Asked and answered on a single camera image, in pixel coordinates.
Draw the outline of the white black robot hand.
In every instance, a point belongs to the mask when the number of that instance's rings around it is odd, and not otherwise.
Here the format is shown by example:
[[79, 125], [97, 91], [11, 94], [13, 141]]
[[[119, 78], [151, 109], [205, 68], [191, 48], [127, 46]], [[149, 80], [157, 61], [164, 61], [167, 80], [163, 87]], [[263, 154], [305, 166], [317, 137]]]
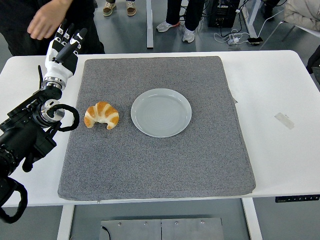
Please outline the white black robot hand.
[[86, 28], [76, 30], [67, 19], [62, 21], [47, 49], [43, 87], [56, 85], [61, 90], [66, 87], [68, 79], [75, 74], [87, 32]]

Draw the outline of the person's hand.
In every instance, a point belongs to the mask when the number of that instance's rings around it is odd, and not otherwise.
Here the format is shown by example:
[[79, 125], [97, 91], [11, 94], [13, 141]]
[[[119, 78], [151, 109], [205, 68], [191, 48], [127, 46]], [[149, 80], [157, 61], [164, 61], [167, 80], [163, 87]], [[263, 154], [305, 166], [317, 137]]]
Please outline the person's hand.
[[51, 0], [43, 5], [31, 20], [27, 32], [32, 39], [50, 38], [64, 20], [72, 0]]

